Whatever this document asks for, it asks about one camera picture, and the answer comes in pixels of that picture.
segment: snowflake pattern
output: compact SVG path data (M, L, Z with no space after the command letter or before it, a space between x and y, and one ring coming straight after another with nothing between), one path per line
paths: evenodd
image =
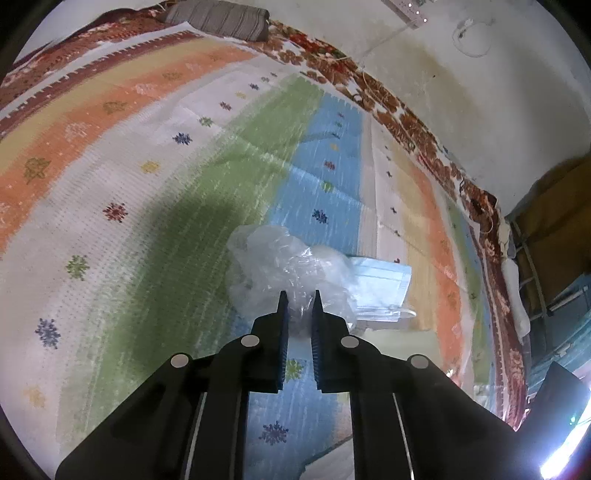
M287 443L287 432L289 429L285 429L282 425L279 425L279 420L275 421L275 424L263 425L262 433L259 440L264 440L265 443L275 445L276 443Z
M329 218L324 214L324 210L315 209L312 218L318 220L318 223L328 223Z
M76 278L78 280L84 280L84 274L89 268L86 255L72 255L72 258L66 265L66 271L70 274L70 278Z
M285 382L299 380L303 369L304 367L298 360L294 360L293 358L288 360L285 364Z
M157 161L148 160L141 164L140 168L144 173L156 173L160 170L160 163Z
M128 214L125 209L125 204L120 205L111 202L110 205L103 210L103 213L107 217L108 221L115 220L116 222L123 223L123 218Z
M181 78L183 76L182 73L180 72L164 72L162 74L162 76L169 81L173 81L173 80L178 80L179 78Z
M90 125L84 122L68 124L64 130L64 138L68 143L72 143L76 138L84 138L89 127Z
M153 83L138 83L134 86L134 90L139 95L156 96L158 90Z
M35 333L39 336L39 340L41 340L44 347L53 347L54 350L57 350L57 342L61 335L57 333L55 320L39 319L39 325Z
M326 193L330 193L333 191L334 186L331 184L331 182L329 181L323 181L322 182L322 189L326 192Z
M27 179L27 185L31 183L33 179L44 179L45 169L49 166L51 160L45 158L29 158L25 163L24 177Z
M176 134L173 137L173 140L176 143L178 143L179 145L180 144L189 145L193 141L193 139L191 138L191 136L189 134L182 134L181 132L179 132L178 134Z
M122 112L125 110L126 106L127 102L120 102L118 100L114 102L105 102L103 103L103 110L107 113L107 115L112 115L115 112Z

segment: wire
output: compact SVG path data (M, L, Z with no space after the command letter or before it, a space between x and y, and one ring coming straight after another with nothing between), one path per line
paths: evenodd
M458 49L458 51L460 51L464 55L471 57L473 59L479 59L480 57L483 57L484 55L486 55L489 52L489 50L491 49L491 45L488 45L488 48L486 49L486 51L484 53L469 53L469 52L465 51L464 49L462 49L462 44L460 43L460 40L464 37L464 35L466 35L466 32L468 30L470 30L472 27L475 27L476 25L480 25L480 24L490 27L494 22L495 22L494 18L491 19L489 22L474 22L473 19L468 18L461 26L458 26L452 32L453 46L456 47Z

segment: blanket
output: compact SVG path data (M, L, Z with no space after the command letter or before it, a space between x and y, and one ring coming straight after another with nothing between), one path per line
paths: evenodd
M130 15L3 82L0 403L49 475L170 355L249 330L224 282L244 224L410 265L411 327L436 331L448 375L519 425L493 198L339 50L279 22L269 35ZM346 396L320 394L291 345L285 380L251 395L245 478L298 478L351 434Z

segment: plastic bag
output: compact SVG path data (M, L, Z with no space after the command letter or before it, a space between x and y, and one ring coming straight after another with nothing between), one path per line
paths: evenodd
M308 247L289 230L274 225L243 225L228 239L232 263L226 275L234 308L247 320L275 312L281 290L289 299L290 335L308 336L311 306L320 290L325 312L355 322L354 283L349 259L340 252Z
M316 290L324 311L343 317L349 328L358 319L396 322L416 315L410 306L402 307L409 265L348 258L325 245L308 247L287 228L274 225L239 226L227 246L232 257L228 295L246 320L276 311L281 290L290 302L291 335L309 333Z

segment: light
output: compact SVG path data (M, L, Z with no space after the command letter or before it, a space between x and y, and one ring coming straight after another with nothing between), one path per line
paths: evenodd
M571 417L570 421L574 423L576 421L575 417ZM574 426L574 428L569 433L569 436L566 437L564 443L556 450L550 458L548 458L544 465L540 468L540 473L542 477L545 479L555 478L557 477L566 464L569 462L571 455L573 454L575 448L583 439L583 436L587 432L587 428L589 427L589 423L591 422L591 399L587 403L581 418Z

